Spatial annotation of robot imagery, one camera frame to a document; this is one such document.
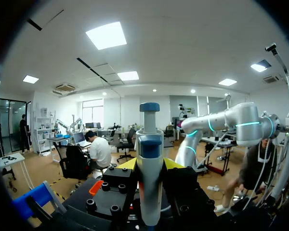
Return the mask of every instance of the air conditioner vent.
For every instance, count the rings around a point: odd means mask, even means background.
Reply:
[[[279,81],[279,78],[278,78],[277,75],[268,76],[268,77],[263,78],[263,82],[266,83],[266,84],[274,83],[274,82],[277,82],[277,81]]]
[[[71,84],[68,84],[68,83],[63,83],[63,84],[60,84],[58,86],[55,87],[56,90],[59,90],[59,91],[65,91],[65,92],[70,92],[70,91],[73,91],[76,89],[76,87],[74,87],[73,85]]]

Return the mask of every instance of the laptop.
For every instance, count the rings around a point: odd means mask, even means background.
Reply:
[[[74,137],[75,144],[76,145],[79,144],[80,147],[86,147],[86,146],[91,145],[90,142],[87,142],[85,140],[85,136],[83,135],[82,132],[74,133],[73,137]]]

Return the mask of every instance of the ceiling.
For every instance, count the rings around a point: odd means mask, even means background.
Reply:
[[[228,91],[249,94],[282,84],[262,82],[263,77],[283,73],[272,54],[264,50],[272,42],[289,69],[284,34],[251,0],[56,0],[43,5],[31,19],[42,30],[29,23],[23,26],[1,68],[2,92],[51,93],[66,82],[91,98],[103,91],[106,97],[186,95],[190,87],[199,95],[215,97]],[[85,32],[117,21],[127,44],[97,50]],[[263,59],[272,67],[261,73],[250,68]],[[137,71],[139,80],[115,81],[116,73],[126,71]],[[26,75],[39,81],[24,83]],[[225,78],[237,83],[219,85]]]

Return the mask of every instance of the blue object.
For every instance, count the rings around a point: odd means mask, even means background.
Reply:
[[[192,132],[192,133],[187,134],[187,136],[193,136],[193,135],[195,135],[197,132],[198,132],[198,130],[196,130],[196,131],[194,131],[194,132]]]
[[[253,124],[260,124],[260,122],[257,121],[257,122],[249,122],[249,123],[244,123],[244,124],[237,124],[236,127],[242,127],[242,126],[253,125]]]
[[[271,134],[269,136],[269,137],[271,137],[273,135],[273,130],[274,130],[273,122],[272,122],[271,118],[269,118],[267,116],[265,116],[265,118],[268,118],[270,120],[270,122],[271,122],[272,130],[271,130]]]
[[[30,216],[33,215],[32,210],[26,203],[26,198],[32,196],[33,199],[43,207],[49,201],[51,201],[52,195],[49,193],[46,185],[42,183],[38,187],[32,189],[31,191],[27,192],[26,194],[22,195],[21,197],[13,200],[14,206],[17,208],[18,212],[20,213],[21,217],[27,220]]]
[[[208,124],[209,124],[209,128],[211,129],[211,131],[214,131],[214,129],[211,126],[210,118],[208,119]]]
[[[162,144],[161,136],[147,135],[138,137],[143,158],[159,157],[159,146]]]
[[[192,151],[194,152],[194,154],[196,155],[196,150],[193,149],[192,147],[190,147],[190,146],[185,146],[185,148],[189,148],[189,149],[192,150]]]
[[[139,110],[141,112],[159,112],[158,103],[142,103],[139,105]]]

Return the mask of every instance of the window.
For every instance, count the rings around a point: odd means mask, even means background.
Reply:
[[[83,123],[101,123],[104,126],[104,100],[90,100],[82,102]]]

